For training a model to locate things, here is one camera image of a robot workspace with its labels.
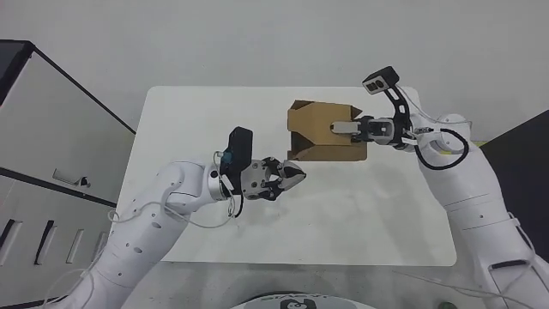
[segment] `cardboard box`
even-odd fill
[[[288,110],[291,150],[288,160],[294,161],[362,161],[366,160],[366,143],[351,142],[350,136],[334,134],[335,121],[350,122],[362,111],[356,107],[295,100]]]

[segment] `white table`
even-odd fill
[[[407,90],[417,99],[415,90]],[[392,117],[382,94],[363,88],[152,88],[143,108],[118,201],[122,212],[170,161],[211,162],[228,134],[254,131],[254,158],[284,159],[287,109],[294,100],[346,103]],[[436,265],[455,262],[445,211],[430,193],[415,155],[369,144],[361,162],[301,162],[308,174],[274,202],[247,201],[243,214],[217,229],[188,226],[163,259],[251,264]],[[192,220],[214,225],[226,205]]]

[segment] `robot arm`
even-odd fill
[[[305,178],[290,161],[252,160],[251,131],[244,128],[232,132],[229,147],[220,156],[219,167],[186,161],[163,167],[150,186],[120,216],[115,215],[103,252],[69,296],[47,307],[118,309],[193,223],[193,212],[238,195],[242,201],[275,200]],[[271,175],[276,180],[270,181]]]
[[[519,221],[507,211],[496,174],[470,141],[469,122],[456,114],[430,118],[401,92],[398,81],[395,70],[387,67],[363,82],[370,94],[385,92],[395,106],[393,118],[334,122],[332,131],[415,152],[432,194],[468,245],[477,289],[547,308],[549,265],[535,254],[525,241],[528,237],[521,236]],[[409,108],[404,96],[417,110]],[[484,302],[488,308],[524,307],[490,295]]]

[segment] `cabinet handle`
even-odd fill
[[[59,181],[64,182],[65,184],[70,184],[70,185],[73,185],[73,186],[84,186],[84,187],[91,187],[92,186],[92,183],[90,183],[89,180],[87,180],[87,177],[80,177],[76,181],[73,181],[73,180],[70,180],[70,179],[63,178],[61,175],[59,175],[59,173],[60,172],[57,169],[55,169],[55,171],[53,171],[53,174],[52,174],[51,177],[54,178],[55,180],[59,180]]]

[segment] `cabinet door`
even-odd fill
[[[44,299],[69,270],[86,269],[106,243],[112,208],[13,180],[0,206],[0,306]],[[78,277],[67,276],[51,293],[65,294]]]
[[[114,203],[133,140],[35,53],[0,107],[0,167]],[[82,177],[90,187],[80,185]]]

